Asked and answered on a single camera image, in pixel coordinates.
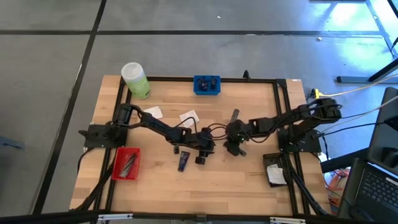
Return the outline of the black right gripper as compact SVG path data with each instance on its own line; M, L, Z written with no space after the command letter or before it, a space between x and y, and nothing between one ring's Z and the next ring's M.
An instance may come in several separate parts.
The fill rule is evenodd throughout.
M226 138L229 141L225 142L225 148L227 148L227 151L230 154L233 156L241 155L246 157L246 152L242 149L239 150L239 142L242 143L244 141L249 141L249 131L250 125L248 123L244 123L240 119L237 119L226 126L225 133L227 134Z

